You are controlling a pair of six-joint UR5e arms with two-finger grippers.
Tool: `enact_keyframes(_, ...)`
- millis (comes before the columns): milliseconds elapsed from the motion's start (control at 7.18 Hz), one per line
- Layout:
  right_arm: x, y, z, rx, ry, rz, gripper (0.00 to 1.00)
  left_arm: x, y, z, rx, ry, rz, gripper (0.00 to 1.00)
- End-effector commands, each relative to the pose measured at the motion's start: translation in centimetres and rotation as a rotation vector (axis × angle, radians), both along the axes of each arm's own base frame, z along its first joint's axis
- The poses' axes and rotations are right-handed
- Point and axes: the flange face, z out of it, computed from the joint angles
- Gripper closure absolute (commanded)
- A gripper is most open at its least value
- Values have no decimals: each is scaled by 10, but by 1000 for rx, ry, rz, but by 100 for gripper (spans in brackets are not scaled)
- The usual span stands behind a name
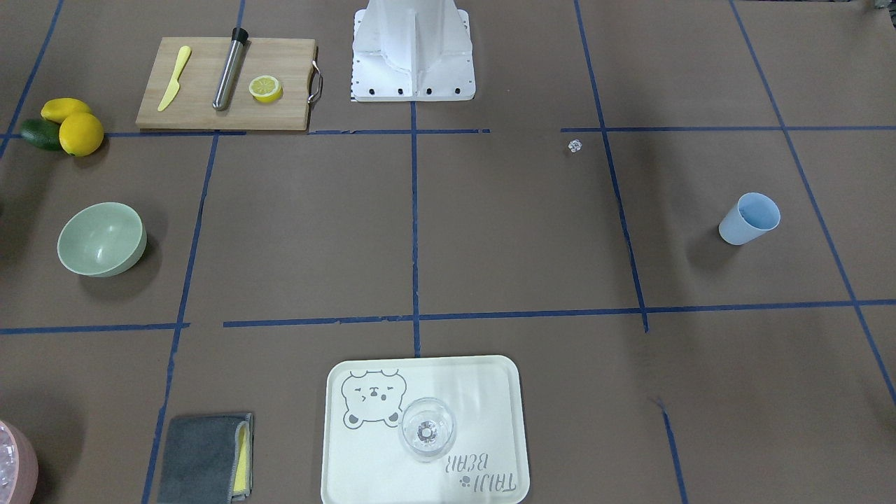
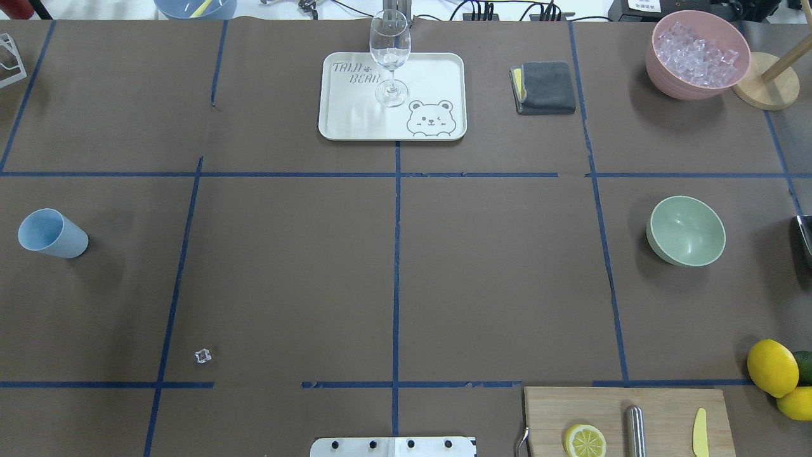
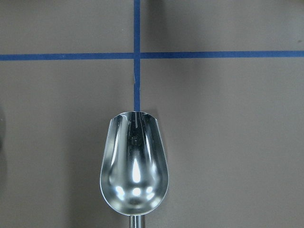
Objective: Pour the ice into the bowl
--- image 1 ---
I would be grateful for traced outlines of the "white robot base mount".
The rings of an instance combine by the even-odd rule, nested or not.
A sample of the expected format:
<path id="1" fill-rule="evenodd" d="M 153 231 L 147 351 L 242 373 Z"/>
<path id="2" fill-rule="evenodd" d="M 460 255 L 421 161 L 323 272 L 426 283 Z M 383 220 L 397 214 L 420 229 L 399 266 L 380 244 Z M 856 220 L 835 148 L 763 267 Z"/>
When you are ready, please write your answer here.
<path id="1" fill-rule="evenodd" d="M 353 20 L 350 99 L 475 98 L 470 16 L 454 1 L 370 1 Z"/>

